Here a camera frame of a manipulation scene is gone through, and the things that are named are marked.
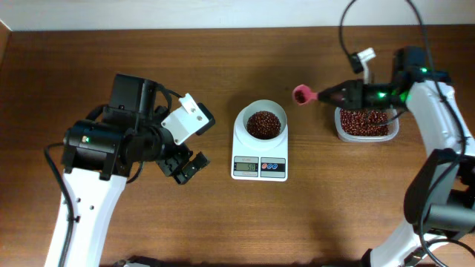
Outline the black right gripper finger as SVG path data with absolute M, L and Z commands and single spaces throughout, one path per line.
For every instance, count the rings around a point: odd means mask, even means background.
M 347 98 L 343 94 L 319 94 L 318 100 L 339 108 L 346 108 L 348 105 Z
M 345 97 L 347 95 L 348 82 L 342 82 L 338 85 L 327 88 L 318 93 L 319 97 Z

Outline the pink measuring scoop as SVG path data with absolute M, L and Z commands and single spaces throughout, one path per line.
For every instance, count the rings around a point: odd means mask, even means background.
M 299 85 L 292 91 L 292 98 L 298 105 L 306 105 L 318 100 L 318 93 L 307 85 Z

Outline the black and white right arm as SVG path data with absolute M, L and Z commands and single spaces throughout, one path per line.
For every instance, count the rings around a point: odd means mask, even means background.
M 404 196 L 404 219 L 360 266 L 416 266 L 447 243 L 474 233 L 474 137 L 459 112 L 448 73 L 434 71 L 420 47 L 393 57 L 387 84 L 347 80 L 317 99 L 345 110 L 401 108 L 413 114 L 427 159 Z

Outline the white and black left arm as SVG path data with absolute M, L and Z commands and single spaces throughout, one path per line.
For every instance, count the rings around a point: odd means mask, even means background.
M 134 164 L 154 162 L 179 185 L 209 164 L 185 141 L 210 129 L 214 117 L 188 93 L 173 110 L 175 94 L 153 80 L 117 74 L 109 103 L 66 131 L 63 171 L 44 149 L 62 192 L 46 266 L 99 265 L 119 197 L 141 174 L 131 173 Z

